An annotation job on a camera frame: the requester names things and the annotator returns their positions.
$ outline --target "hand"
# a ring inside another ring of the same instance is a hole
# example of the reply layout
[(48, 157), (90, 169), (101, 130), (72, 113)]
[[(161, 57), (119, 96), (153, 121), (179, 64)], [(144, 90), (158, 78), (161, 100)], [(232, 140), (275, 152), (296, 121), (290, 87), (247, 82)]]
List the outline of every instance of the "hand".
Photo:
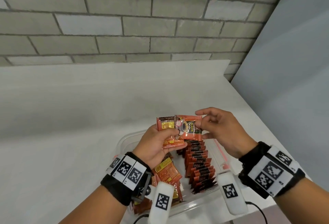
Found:
[(247, 154), (258, 144), (246, 133), (231, 112), (209, 107), (198, 110), (195, 114), (206, 115), (202, 120), (195, 122), (195, 126), (209, 131), (202, 136), (203, 139), (217, 139), (228, 154), (235, 158)]
[(152, 125), (144, 133), (137, 147), (133, 150), (133, 153), (150, 166), (151, 169), (154, 169), (155, 166), (161, 163), (162, 159), (168, 152), (183, 149), (187, 146), (187, 143), (185, 142), (178, 147), (162, 149), (164, 140), (167, 137), (178, 135), (178, 133), (179, 130), (173, 128), (158, 131), (157, 126)]

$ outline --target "gray wall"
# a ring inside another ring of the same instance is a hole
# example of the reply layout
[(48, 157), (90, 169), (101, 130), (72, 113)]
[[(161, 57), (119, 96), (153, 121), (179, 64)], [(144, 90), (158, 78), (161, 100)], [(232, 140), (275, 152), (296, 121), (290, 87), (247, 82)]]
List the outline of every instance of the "gray wall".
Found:
[(232, 84), (329, 190), (329, 0), (281, 0)]

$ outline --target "white table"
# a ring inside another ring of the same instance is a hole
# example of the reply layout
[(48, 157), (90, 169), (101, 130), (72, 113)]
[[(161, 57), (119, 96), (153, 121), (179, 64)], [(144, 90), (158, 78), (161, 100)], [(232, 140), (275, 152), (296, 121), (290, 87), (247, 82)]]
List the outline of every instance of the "white table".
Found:
[[(223, 77), (228, 63), (0, 68), (0, 222), (59, 222), (99, 185), (119, 139), (147, 129), (157, 116), (222, 108), (233, 112), (255, 140), (286, 151)], [(241, 164), (232, 159), (237, 173)], [(275, 205), (249, 188), (242, 192), (262, 209)], [(235, 218), (218, 192), (215, 201), (170, 222)]]

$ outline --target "wristband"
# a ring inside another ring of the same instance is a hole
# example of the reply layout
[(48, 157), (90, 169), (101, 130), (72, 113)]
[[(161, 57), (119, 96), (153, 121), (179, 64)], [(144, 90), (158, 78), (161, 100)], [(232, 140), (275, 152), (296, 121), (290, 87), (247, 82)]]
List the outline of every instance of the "wristband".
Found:
[(305, 173), (294, 159), (277, 147), (259, 142), (250, 152), (239, 159), (243, 170), (241, 182), (261, 197), (280, 196), (294, 187)]
[(143, 200), (152, 171), (132, 152), (118, 155), (106, 171), (101, 185), (122, 205), (128, 206), (132, 199), (139, 202)]

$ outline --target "cable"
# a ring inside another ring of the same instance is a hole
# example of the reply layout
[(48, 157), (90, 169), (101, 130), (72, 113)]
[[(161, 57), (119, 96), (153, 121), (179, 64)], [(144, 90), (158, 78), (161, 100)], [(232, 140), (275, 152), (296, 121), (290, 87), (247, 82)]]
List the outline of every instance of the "cable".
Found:
[(267, 223), (267, 219), (266, 219), (266, 216), (265, 216), (265, 214), (263, 213), (263, 211), (260, 209), (260, 207), (259, 206), (257, 206), (255, 203), (253, 203), (253, 202), (246, 202), (246, 204), (249, 204), (249, 205), (254, 205), (256, 208), (258, 208), (259, 209), (259, 211), (261, 212), (261, 214), (264, 216), (264, 219), (265, 219), (265, 223), (266, 224), (268, 224)]
[(143, 214), (143, 215), (141, 215), (140, 217), (138, 217), (138, 218), (134, 221), (133, 224), (136, 224), (136, 222), (138, 222), (141, 218), (143, 218), (143, 217), (148, 217), (148, 216), (149, 216), (149, 214)]

